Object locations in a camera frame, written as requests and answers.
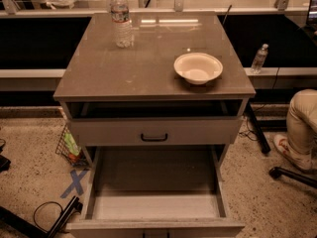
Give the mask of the open middle grey drawer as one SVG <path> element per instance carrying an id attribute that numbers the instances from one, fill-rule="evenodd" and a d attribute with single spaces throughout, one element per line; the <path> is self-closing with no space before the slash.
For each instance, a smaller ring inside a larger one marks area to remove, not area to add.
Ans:
<path id="1" fill-rule="evenodd" d="M 96 151 L 75 238 L 235 238 L 212 146 Z"/>

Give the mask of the white red sneaker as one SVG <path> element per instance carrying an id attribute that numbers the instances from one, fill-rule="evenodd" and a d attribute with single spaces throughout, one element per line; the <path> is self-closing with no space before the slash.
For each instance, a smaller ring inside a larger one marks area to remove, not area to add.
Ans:
<path id="1" fill-rule="evenodd" d="M 277 151 L 300 171 L 309 174 L 313 172 L 312 144 L 299 140 L 291 140 L 283 135 L 273 139 Z"/>

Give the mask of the black stand leg left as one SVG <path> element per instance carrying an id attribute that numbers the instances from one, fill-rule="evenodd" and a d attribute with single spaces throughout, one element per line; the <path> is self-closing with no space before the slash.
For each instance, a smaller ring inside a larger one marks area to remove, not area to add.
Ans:
<path id="1" fill-rule="evenodd" d="M 82 207 L 83 204 L 79 201 L 79 198 L 74 196 L 65 209 L 61 211 L 49 231 L 43 231 L 40 227 L 32 225 L 2 206 L 0 206 L 0 220 L 28 238 L 54 238 L 57 232 L 67 223 L 70 216 L 75 212 L 81 212 Z"/>

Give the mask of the black stand leg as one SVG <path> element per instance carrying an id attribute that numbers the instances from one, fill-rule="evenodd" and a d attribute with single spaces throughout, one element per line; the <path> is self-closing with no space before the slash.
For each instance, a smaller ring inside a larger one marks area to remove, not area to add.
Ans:
<path id="1" fill-rule="evenodd" d="M 266 140 L 264 132 L 263 132 L 263 130 L 258 122 L 258 119 L 255 115 L 255 112 L 254 112 L 250 102 L 247 103 L 246 112 L 248 113 L 250 120 L 251 120 L 251 123 L 253 124 L 253 127 L 256 131 L 256 135 L 258 137 L 258 141 L 259 141 L 260 146 L 261 146 L 261 151 L 263 154 L 266 155 L 270 152 L 270 146 Z"/>
<path id="2" fill-rule="evenodd" d="M 65 209 L 61 211 L 49 231 L 43 231 L 40 227 L 32 225 L 2 206 L 0 206 L 0 220 L 28 238 L 54 238 L 57 232 L 67 223 L 70 216 L 75 212 L 81 212 L 82 207 L 83 204 L 79 201 L 79 198 L 74 196 Z"/>

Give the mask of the grey drawer cabinet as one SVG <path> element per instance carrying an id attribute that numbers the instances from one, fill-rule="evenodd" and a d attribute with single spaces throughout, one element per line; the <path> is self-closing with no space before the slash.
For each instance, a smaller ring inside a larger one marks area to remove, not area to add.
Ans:
<path id="1" fill-rule="evenodd" d="M 135 41 L 126 49 L 113 43 L 110 22 L 107 14 L 92 17 L 54 93 L 67 125 L 73 119 L 242 119 L 255 90 L 214 13 L 135 13 Z M 173 65 L 190 53 L 215 57 L 222 74 L 202 85 L 187 82 Z M 212 146 L 222 160 L 230 145 L 141 147 Z M 134 146 L 83 146 L 88 161 L 98 147 Z"/>

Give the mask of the top grey drawer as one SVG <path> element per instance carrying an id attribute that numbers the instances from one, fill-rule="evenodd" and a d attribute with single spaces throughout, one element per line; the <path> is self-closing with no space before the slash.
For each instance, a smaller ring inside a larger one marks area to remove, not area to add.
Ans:
<path id="1" fill-rule="evenodd" d="M 150 146 L 232 144 L 241 118 L 191 119 L 73 119 L 68 121 L 76 143 L 83 146 Z M 141 134 L 161 136 L 164 142 L 143 142 Z"/>

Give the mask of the black office chair base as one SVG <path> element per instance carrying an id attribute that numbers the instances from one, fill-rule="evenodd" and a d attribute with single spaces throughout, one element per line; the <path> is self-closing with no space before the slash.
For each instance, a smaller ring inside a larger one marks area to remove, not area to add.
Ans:
<path id="1" fill-rule="evenodd" d="M 278 179 L 281 176 L 286 176 L 290 179 L 295 179 L 299 182 L 302 182 L 306 185 L 309 185 L 311 187 L 317 188 L 317 180 L 313 178 L 309 178 L 300 174 L 297 174 L 295 172 L 286 170 L 281 167 L 274 167 L 269 170 L 268 174 L 273 178 L 273 179 Z"/>

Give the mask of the person leg beige trousers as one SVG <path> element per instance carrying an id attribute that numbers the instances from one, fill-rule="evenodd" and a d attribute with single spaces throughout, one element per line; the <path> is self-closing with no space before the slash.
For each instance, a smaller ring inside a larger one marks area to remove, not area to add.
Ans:
<path id="1" fill-rule="evenodd" d="M 317 90 L 301 90 L 292 97 L 286 125 L 291 150 L 310 155 L 317 134 Z"/>

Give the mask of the black stand leg right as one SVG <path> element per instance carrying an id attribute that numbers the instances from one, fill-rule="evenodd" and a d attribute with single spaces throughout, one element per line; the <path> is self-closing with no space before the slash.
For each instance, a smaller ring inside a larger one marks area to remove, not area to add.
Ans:
<path id="1" fill-rule="evenodd" d="M 256 135 L 258 137 L 258 141 L 259 141 L 260 146 L 261 146 L 261 151 L 263 154 L 266 155 L 270 152 L 270 146 L 266 140 L 264 132 L 263 132 L 263 130 L 258 122 L 258 119 L 255 115 L 255 112 L 254 112 L 250 102 L 247 103 L 246 112 L 248 113 L 250 120 L 251 120 L 251 123 L 253 124 L 253 127 L 256 131 Z"/>

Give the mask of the blue tape cross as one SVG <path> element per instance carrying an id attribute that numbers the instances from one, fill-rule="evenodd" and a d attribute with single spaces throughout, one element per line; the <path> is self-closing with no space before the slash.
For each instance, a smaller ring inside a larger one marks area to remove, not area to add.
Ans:
<path id="1" fill-rule="evenodd" d="M 83 187 L 81 185 L 81 180 L 87 175 L 88 169 L 84 169 L 80 172 L 77 170 L 72 170 L 70 172 L 71 183 L 66 188 L 66 190 L 61 194 L 61 198 L 67 198 L 74 190 L 78 195 L 83 195 Z"/>

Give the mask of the small water bottle on ledge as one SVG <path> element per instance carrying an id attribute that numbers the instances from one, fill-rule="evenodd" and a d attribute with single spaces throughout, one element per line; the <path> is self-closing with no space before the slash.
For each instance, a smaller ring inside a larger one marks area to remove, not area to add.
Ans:
<path id="1" fill-rule="evenodd" d="M 268 44 L 263 44 L 257 51 L 254 60 L 252 62 L 251 70 L 252 73 L 258 74 L 264 65 L 265 59 L 268 54 Z"/>

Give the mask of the white bowl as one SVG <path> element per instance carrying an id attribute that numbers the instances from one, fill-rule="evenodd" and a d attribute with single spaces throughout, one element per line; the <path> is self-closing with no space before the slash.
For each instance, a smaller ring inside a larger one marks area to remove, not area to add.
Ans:
<path id="1" fill-rule="evenodd" d="M 212 81 L 223 72 L 223 65 L 218 59 L 203 53 L 182 55 L 175 60 L 173 67 L 179 76 L 194 85 Z"/>

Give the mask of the clear water bottle on cabinet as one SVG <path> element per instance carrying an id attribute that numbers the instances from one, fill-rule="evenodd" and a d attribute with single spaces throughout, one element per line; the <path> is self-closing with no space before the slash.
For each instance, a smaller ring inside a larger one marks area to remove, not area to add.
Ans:
<path id="1" fill-rule="evenodd" d="M 111 0 L 111 18 L 114 27 L 115 43 L 119 48 L 132 45 L 133 35 L 127 0 Z"/>

